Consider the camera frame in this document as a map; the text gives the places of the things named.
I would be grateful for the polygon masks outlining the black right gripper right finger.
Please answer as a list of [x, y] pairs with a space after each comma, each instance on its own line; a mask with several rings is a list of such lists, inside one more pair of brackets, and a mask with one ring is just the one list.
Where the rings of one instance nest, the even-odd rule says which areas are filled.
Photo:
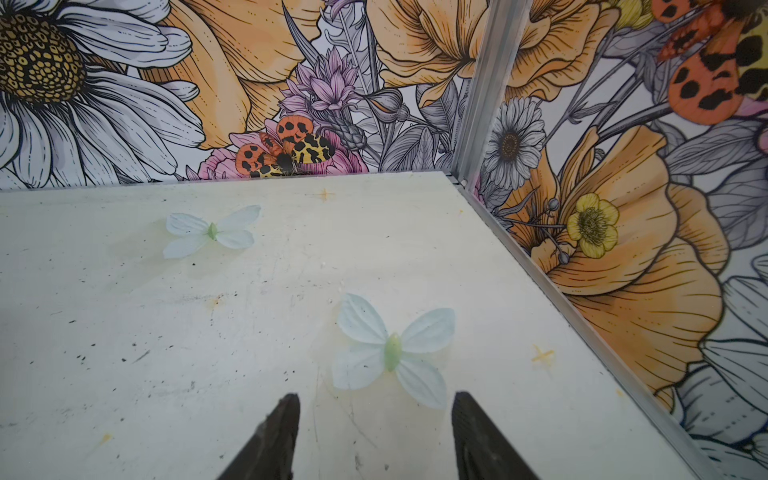
[[451, 423], [459, 479], [538, 479], [469, 392], [455, 394]]

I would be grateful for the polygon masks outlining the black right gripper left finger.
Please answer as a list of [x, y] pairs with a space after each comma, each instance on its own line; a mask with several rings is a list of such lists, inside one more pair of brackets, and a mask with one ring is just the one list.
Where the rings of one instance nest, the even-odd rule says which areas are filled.
[[300, 400], [282, 397], [218, 476], [219, 480], [291, 480], [299, 433]]

